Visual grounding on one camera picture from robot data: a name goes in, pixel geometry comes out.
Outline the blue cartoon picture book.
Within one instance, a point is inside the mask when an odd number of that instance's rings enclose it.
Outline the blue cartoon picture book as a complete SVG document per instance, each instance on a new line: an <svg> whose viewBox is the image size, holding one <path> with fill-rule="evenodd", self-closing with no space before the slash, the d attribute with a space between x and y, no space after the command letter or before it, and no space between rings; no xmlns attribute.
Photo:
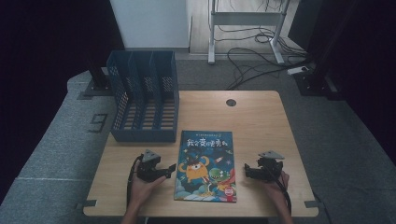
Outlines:
<svg viewBox="0 0 396 224"><path fill-rule="evenodd" d="M183 131L174 199L236 203L233 133Z"/></svg>

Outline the white panel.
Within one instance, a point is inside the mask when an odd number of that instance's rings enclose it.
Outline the white panel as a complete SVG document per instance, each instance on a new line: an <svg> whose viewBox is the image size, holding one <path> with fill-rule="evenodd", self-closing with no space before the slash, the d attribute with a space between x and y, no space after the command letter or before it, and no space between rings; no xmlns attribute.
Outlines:
<svg viewBox="0 0 396 224"><path fill-rule="evenodd" d="M126 49L187 49L187 0L110 0Z"/></svg>

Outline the black stand base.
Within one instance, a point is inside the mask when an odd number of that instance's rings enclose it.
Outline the black stand base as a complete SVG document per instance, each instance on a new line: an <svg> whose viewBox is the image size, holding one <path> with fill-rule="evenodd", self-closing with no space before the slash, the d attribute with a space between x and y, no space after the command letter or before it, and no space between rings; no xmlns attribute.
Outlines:
<svg viewBox="0 0 396 224"><path fill-rule="evenodd" d="M85 97L110 96L112 94L110 82L102 68L96 65L94 61L87 61L87 65L92 79L83 95Z"/></svg>
<svg viewBox="0 0 396 224"><path fill-rule="evenodd" d="M341 89L330 74L323 76L316 75L314 72L305 72L293 77L302 96L321 96L331 101L344 99Z"/></svg>

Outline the person's left hand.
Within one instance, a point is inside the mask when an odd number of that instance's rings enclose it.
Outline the person's left hand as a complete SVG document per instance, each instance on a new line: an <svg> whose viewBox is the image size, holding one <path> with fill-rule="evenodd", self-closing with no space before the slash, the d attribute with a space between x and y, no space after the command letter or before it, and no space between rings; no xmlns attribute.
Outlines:
<svg viewBox="0 0 396 224"><path fill-rule="evenodd" d="M149 198L150 194L154 189L161 185L161 183L166 179L165 176L157 178L153 182L146 182L140 179L137 175L133 176L131 198L129 201L129 206L136 208L140 207Z"/></svg>

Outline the white metal desk frame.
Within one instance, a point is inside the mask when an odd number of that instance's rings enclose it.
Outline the white metal desk frame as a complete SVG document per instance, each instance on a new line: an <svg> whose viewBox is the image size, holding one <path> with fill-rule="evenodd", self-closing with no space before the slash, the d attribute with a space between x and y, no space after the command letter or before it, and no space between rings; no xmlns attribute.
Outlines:
<svg viewBox="0 0 396 224"><path fill-rule="evenodd" d="M275 34L270 39L269 45L278 64L284 64L284 59L278 48L278 40L287 16L290 0L284 0L278 12L218 12L216 0L208 0L210 36L208 43L208 63L215 63L215 26L216 25L259 25L274 26Z"/></svg>

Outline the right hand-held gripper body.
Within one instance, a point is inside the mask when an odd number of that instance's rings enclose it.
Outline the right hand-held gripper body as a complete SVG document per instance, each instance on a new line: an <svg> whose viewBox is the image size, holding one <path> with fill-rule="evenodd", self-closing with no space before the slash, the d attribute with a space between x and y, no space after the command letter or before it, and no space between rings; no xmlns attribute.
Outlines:
<svg viewBox="0 0 396 224"><path fill-rule="evenodd" d="M283 170L283 160L285 157L273 150L269 150L259 154L257 160L259 170L259 179L264 181L275 181L281 175Z"/></svg>

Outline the person's right hand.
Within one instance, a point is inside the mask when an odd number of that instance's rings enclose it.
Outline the person's right hand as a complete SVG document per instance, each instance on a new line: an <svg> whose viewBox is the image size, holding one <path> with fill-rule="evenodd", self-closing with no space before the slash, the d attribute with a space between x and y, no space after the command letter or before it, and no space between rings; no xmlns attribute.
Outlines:
<svg viewBox="0 0 396 224"><path fill-rule="evenodd" d="M278 181L283 185L285 189L288 188L290 176L285 172L281 173ZM264 193L268 196L270 201L275 205L286 205L287 199L283 195L283 190L276 182L261 182Z"/></svg>

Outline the blue plastic file rack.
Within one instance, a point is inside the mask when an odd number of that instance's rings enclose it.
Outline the blue plastic file rack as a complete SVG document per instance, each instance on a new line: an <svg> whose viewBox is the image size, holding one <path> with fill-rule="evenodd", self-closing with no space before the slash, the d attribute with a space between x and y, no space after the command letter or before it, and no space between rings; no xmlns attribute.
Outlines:
<svg viewBox="0 0 396 224"><path fill-rule="evenodd" d="M177 140L179 92L173 51L114 50L107 59L119 142Z"/></svg>

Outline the white power strip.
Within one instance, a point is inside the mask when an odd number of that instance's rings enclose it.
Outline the white power strip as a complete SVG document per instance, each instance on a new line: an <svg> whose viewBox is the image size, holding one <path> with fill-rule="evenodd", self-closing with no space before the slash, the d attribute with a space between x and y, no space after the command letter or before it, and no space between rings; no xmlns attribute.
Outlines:
<svg viewBox="0 0 396 224"><path fill-rule="evenodd" d="M309 71L309 68L307 66L299 66L299 67L294 67L294 68L288 69L287 74L292 76L292 75L300 74L300 73L307 72L307 71Z"/></svg>

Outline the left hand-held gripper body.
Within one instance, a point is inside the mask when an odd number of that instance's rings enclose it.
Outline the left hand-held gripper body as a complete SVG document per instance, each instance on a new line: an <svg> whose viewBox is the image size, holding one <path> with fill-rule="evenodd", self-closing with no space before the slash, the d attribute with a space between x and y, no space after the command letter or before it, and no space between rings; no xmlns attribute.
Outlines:
<svg viewBox="0 0 396 224"><path fill-rule="evenodd" d="M149 149L146 149L137 168L137 177L146 182L153 182L161 177L161 171L156 169L156 165L160 161L160 155Z"/></svg>

